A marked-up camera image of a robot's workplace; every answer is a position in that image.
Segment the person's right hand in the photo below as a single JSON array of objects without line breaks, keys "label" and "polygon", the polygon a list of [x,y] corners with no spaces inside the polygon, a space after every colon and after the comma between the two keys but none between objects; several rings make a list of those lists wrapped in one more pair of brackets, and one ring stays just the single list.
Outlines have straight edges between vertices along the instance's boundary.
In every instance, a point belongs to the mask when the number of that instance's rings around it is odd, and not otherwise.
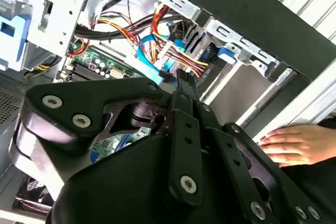
[{"label": "person's right hand", "polygon": [[297,125],[269,132],[260,148],[280,167],[312,165],[335,157],[335,129]]}]

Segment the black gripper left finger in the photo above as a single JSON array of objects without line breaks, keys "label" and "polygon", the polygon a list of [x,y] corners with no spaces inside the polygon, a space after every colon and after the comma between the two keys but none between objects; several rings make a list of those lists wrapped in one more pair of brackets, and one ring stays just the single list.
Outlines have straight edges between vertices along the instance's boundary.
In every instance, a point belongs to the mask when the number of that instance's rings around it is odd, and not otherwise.
[{"label": "black gripper left finger", "polygon": [[193,114],[198,103],[194,78],[183,70],[173,92],[149,78],[40,84],[24,95],[9,153],[17,168],[59,201],[70,178],[91,164],[93,144],[148,127],[149,141],[170,144],[164,198],[199,206],[203,171]]}]

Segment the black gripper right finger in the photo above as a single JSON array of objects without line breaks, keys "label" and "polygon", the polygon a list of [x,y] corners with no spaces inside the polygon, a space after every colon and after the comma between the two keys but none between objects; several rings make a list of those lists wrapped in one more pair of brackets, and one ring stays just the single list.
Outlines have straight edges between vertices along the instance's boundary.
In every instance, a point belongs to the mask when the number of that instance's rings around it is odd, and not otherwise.
[{"label": "black gripper right finger", "polygon": [[195,103],[201,124],[201,144],[224,178],[217,192],[234,202],[230,214],[236,223],[322,223],[316,204],[236,124],[221,127],[211,108],[200,102],[193,75],[185,74],[185,92]]}]

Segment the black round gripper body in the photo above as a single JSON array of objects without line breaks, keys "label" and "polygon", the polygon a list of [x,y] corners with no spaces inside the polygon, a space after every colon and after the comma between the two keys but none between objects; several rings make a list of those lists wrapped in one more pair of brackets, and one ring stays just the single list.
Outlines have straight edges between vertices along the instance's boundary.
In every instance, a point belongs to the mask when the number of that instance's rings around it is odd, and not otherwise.
[{"label": "black round gripper body", "polygon": [[[201,124],[199,122],[201,142]],[[201,144],[203,201],[183,206],[164,198],[169,164],[166,140],[142,140],[80,171],[62,189],[52,223],[236,223],[232,199],[217,192],[217,164]]]}]

